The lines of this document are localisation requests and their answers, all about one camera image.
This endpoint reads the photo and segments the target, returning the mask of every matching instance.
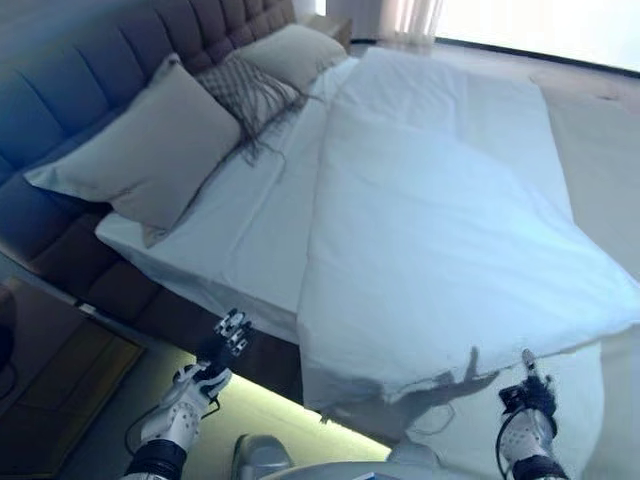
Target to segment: bed frame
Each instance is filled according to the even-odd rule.
[[[79,304],[193,351],[211,315],[96,238],[109,205],[36,189],[22,174],[117,118],[169,53],[196,73],[294,20],[291,0],[152,0],[2,65],[0,251]]]

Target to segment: robotic hand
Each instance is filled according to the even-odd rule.
[[[543,383],[536,369],[535,357],[529,350],[522,353],[527,370],[524,382],[500,390],[505,406],[503,424],[496,440],[496,461],[502,478],[509,470],[515,480],[568,478],[556,461],[551,442],[558,433],[553,419],[556,401],[552,379]],[[505,472],[500,455],[509,463]]]
[[[180,479],[200,421],[220,408],[218,394],[231,379],[229,367],[249,344],[251,332],[245,314],[235,309],[215,326],[215,335],[196,352],[196,364],[175,374],[169,391],[144,418],[141,447],[123,480]],[[217,409],[205,413],[211,404]]]

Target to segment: curtain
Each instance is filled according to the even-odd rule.
[[[383,0],[380,38],[430,46],[443,0]]]

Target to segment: bedside table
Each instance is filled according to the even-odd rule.
[[[353,22],[350,18],[309,15],[301,18],[299,23],[330,36],[340,43],[347,53],[351,50],[351,27]]]

